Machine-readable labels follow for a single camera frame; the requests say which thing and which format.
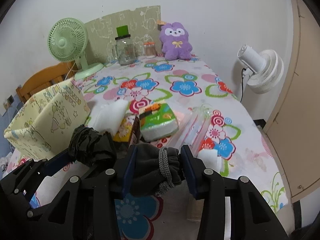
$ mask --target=door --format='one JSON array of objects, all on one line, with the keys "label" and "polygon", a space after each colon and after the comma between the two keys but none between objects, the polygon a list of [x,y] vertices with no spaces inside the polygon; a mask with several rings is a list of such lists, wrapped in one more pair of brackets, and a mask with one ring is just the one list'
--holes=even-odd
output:
[{"label": "door", "polygon": [[267,131],[295,202],[320,187],[320,27],[302,0],[300,49],[288,94]]}]

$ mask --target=blue wall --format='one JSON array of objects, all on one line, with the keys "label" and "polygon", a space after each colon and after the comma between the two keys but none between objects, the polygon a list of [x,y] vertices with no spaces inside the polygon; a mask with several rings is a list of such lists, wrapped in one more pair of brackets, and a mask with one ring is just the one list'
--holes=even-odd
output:
[{"label": "blue wall", "polygon": [[4,138],[4,130],[8,127],[12,118],[15,116],[17,111],[23,106],[23,103],[20,102],[18,95],[15,95],[13,104],[9,107],[9,111],[6,111],[3,116],[0,116],[0,158],[5,157],[9,152],[13,151],[10,148],[10,144],[6,138]]}]

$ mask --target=gray drawstring cord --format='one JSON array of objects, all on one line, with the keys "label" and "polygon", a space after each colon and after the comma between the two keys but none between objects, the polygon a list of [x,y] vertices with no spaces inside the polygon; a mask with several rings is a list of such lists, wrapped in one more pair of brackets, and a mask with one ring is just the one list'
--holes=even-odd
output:
[{"label": "gray drawstring cord", "polygon": [[162,176],[164,176],[167,180],[159,184],[159,189],[156,191],[156,196],[158,197],[166,193],[169,189],[175,187],[172,183],[172,176],[169,169],[168,154],[166,147],[162,147],[159,151],[159,168]]}]

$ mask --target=plush toy eye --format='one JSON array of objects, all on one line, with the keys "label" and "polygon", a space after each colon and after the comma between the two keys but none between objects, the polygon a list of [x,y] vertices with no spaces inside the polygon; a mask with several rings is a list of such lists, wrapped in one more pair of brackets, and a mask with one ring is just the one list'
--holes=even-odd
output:
[{"label": "plush toy eye", "polygon": [[180,35],[184,35],[184,30],[181,29],[181,28],[178,28],[178,29],[177,29],[177,32],[180,33]]},{"label": "plush toy eye", "polygon": [[172,32],[173,32],[173,29],[171,29],[171,28],[166,28],[164,31],[165,35],[167,35],[167,36],[170,36]]}]

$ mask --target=wooden chair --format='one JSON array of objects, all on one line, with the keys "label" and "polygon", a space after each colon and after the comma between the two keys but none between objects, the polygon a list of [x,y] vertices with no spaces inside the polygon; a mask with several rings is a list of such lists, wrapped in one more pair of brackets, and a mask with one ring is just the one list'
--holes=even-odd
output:
[{"label": "wooden chair", "polygon": [[[25,82],[23,87],[18,87],[16,89],[19,99],[25,103],[35,93],[46,89],[55,83],[63,81],[63,76],[69,72],[70,68],[73,66],[73,63],[74,61],[59,63],[58,65],[40,70],[30,77]],[[67,78],[71,78],[74,73],[74,71],[70,71]]]}]

